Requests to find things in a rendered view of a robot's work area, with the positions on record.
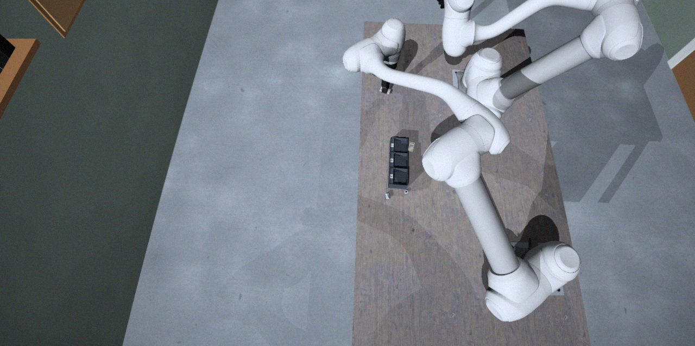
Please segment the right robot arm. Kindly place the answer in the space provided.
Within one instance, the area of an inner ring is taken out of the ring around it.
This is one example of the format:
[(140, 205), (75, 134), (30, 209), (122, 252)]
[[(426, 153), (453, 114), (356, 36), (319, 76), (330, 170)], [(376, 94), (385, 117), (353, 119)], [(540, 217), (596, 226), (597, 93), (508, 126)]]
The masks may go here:
[(551, 6), (588, 10), (594, 17), (580, 36), (504, 79), (499, 52), (485, 47), (472, 55), (464, 73), (456, 74), (458, 88), (484, 104), (500, 120), (514, 99), (524, 92), (592, 58), (628, 59), (640, 50), (643, 41), (643, 24), (636, 7), (640, 0), (528, 0), (490, 25), (479, 25), (470, 19), (475, 1), (444, 0), (442, 40), (444, 51), (450, 56), (461, 56), (474, 42), (499, 36)]

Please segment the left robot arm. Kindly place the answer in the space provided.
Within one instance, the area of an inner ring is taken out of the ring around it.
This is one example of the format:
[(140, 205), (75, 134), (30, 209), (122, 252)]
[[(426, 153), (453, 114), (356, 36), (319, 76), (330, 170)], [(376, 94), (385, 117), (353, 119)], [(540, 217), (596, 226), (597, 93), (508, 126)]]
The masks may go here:
[[(490, 109), (441, 79), (389, 68), (405, 44), (405, 25), (388, 19), (374, 36), (349, 47), (345, 68), (443, 99), (461, 122), (434, 140), (424, 152), (424, 170), (434, 180), (454, 187), (489, 260), (485, 302), (501, 321), (519, 320), (540, 306), (554, 291), (572, 281), (581, 269), (580, 255), (569, 244), (549, 241), (529, 248), (512, 247), (482, 180), (481, 157), (501, 154), (511, 143), (509, 131)], [(534, 271), (533, 271), (534, 270)]]

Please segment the dark grey three-compartment bin rack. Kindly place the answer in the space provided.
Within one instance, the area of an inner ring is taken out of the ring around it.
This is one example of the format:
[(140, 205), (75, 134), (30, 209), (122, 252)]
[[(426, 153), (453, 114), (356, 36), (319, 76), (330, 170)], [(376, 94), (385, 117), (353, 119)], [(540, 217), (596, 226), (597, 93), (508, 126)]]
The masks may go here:
[(392, 137), (389, 152), (389, 188), (407, 188), (407, 186), (408, 139)]

